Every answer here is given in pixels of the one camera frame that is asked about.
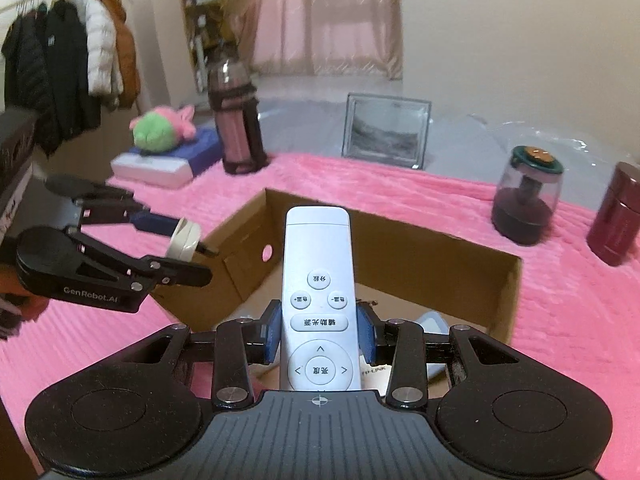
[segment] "metal pin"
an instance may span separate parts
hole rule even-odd
[[[242,402],[248,397],[249,393],[244,388],[237,386],[228,386],[218,390],[216,397],[222,402],[228,402],[229,404],[235,404],[236,402]]]
[[[412,386],[402,386],[393,390],[391,396],[398,402],[418,402],[422,398],[422,392]]]

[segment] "brown coat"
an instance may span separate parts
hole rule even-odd
[[[100,0],[107,8],[116,26],[116,51],[124,91],[120,95],[120,108],[131,108],[140,94],[140,76],[136,67],[136,44],[133,34],[125,25],[127,11],[118,0]]]

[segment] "pink blanket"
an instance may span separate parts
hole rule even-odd
[[[278,156],[252,176],[226,176],[216,165],[183,190],[114,184],[135,190],[156,212],[199,222],[204,232],[271,187],[519,255],[513,346],[605,400],[614,432],[598,471],[609,480],[640,478],[640,251],[616,269],[597,259],[584,241],[592,212],[561,203],[549,240],[521,248],[491,226],[494,186],[310,155]],[[130,226],[88,231],[134,256],[164,254],[167,244]],[[0,344],[0,395],[24,443],[24,413],[39,391],[173,321],[151,298],[135,316],[53,302],[39,322]]]

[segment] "box hole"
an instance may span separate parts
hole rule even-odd
[[[270,244],[266,244],[262,250],[262,260],[266,263],[273,257],[273,247]]]

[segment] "person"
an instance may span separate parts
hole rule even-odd
[[[49,306],[49,298],[36,296],[26,290],[20,283],[15,268],[8,265],[0,265],[0,294],[25,297],[26,301],[20,306],[20,311],[27,321],[37,320]]]

